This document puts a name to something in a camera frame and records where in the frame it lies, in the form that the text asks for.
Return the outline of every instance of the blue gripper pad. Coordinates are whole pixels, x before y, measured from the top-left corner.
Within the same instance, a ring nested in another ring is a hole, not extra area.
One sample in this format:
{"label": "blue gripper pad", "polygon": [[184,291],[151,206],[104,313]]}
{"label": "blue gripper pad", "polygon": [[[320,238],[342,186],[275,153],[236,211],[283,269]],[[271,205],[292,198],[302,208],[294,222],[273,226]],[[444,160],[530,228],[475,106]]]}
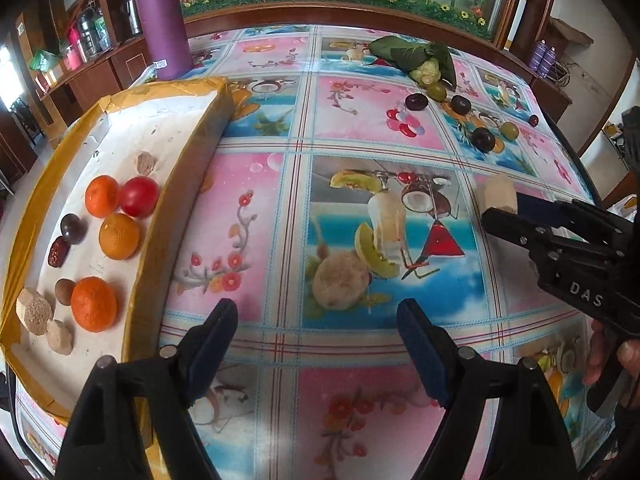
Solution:
{"label": "blue gripper pad", "polygon": [[200,330],[200,347],[186,371],[186,399],[189,405],[203,397],[209,389],[226,350],[238,329],[238,308],[228,299],[218,302]]}
{"label": "blue gripper pad", "polygon": [[447,407],[453,400],[450,377],[456,370],[458,347],[447,332],[433,326],[415,300],[403,300],[396,312],[398,333],[431,399]]}

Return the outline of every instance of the screw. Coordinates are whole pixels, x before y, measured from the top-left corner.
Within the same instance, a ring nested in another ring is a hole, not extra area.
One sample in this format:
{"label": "screw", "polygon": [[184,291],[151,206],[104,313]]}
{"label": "screw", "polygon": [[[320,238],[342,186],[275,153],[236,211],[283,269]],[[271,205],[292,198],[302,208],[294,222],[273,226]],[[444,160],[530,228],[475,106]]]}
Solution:
{"label": "screw", "polygon": [[474,357],[476,357],[476,351],[471,348],[471,346],[461,346],[458,349],[458,355],[462,357],[465,361],[471,361]]}
{"label": "screw", "polygon": [[527,370],[535,370],[536,368],[538,368],[538,363],[531,357],[524,357],[522,359],[522,364]]}
{"label": "screw", "polygon": [[116,362],[116,359],[114,356],[112,355],[103,355],[102,357],[98,358],[98,360],[95,362],[95,365],[98,368],[107,368],[109,366],[111,366],[112,364],[114,364],[114,362]]}
{"label": "screw", "polygon": [[178,349],[174,345],[166,345],[160,349],[160,357],[168,359],[178,353]]}

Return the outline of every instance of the cherry tomato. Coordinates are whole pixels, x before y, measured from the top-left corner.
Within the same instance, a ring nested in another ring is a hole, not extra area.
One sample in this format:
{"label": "cherry tomato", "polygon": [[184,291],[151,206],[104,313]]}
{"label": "cherry tomato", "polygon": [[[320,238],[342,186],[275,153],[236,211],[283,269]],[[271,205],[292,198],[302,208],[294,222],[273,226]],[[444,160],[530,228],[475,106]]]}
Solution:
{"label": "cherry tomato", "polygon": [[120,207],[129,216],[144,218],[154,211],[159,196],[160,187],[155,180],[136,176],[122,186]]}

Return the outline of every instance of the tangerine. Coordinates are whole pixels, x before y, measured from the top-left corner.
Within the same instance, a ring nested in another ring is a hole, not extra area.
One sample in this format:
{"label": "tangerine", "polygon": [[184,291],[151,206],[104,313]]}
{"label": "tangerine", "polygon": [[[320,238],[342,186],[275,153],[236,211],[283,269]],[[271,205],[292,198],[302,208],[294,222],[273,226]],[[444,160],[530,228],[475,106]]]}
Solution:
{"label": "tangerine", "polygon": [[91,216],[105,218],[120,204],[120,187],[109,175],[94,178],[84,192],[84,205]]}
{"label": "tangerine", "polygon": [[138,248],[140,227],[124,213],[111,213],[102,222],[98,243],[102,252],[111,260],[126,260]]}
{"label": "tangerine", "polygon": [[83,278],[71,294],[71,312],[76,323],[88,332],[107,330],[118,313],[115,292],[97,276]]}

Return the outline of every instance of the purple bottle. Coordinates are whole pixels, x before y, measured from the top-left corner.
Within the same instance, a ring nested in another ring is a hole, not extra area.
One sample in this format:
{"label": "purple bottle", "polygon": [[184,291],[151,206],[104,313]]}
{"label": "purple bottle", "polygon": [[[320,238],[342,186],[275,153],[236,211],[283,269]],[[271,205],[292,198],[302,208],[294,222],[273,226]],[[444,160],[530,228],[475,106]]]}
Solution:
{"label": "purple bottle", "polygon": [[556,63],[556,50],[554,47],[551,47],[549,50],[545,52],[542,61],[540,62],[540,67],[538,68],[538,75],[540,77],[546,77],[549,72],[551,72],[551,67]]}
{"label": "purple bottle", "polygon": [[158,79],[170,81],[193,68],[180,0],[136,0],[142,31]]}
{"label": "purple bottle", "polygon": [[538,71],[540,62],[542,62],[542,58],[545,56],[545,54],[546,54],[545,40],[537,42],[536,47],[533,50],[533,54],[531,55],[531,60],[529,61],[529,68],[532,69],[533,72]]}

